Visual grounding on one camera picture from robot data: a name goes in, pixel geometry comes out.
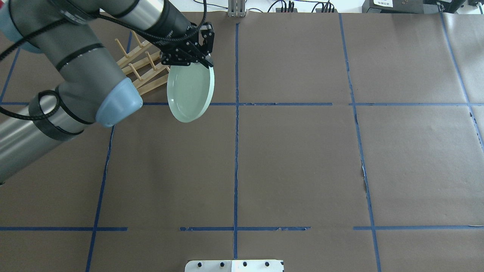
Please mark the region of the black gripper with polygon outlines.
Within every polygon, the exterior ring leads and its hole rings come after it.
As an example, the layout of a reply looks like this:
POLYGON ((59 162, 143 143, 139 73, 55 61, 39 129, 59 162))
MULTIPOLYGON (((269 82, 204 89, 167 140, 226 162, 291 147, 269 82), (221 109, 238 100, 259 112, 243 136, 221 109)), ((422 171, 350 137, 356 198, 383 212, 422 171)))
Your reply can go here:
POLYGON ((160 61, 167 66, 189 66, 192 63, 202 64, 207 69, 213 68, 211 55, 205 56, 205 42, 196 38, 186 41, 160 41, 160 61))

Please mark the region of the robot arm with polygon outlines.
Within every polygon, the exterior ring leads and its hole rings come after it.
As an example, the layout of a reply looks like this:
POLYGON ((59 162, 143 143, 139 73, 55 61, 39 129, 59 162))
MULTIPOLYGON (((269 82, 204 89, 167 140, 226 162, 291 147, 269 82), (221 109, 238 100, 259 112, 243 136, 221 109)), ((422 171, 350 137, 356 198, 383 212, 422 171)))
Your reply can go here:
POLYGON ((214 29, 189 21, 169 0, 7 0, 1 32, 15 49, 43 53, 64 79, 15 113, 1 108, 1 184, 60 144, 99 123, 111 127, 143 100, 89 26, 103 19, 134 31, 161 50, 162 63, 213 67, 214 29))

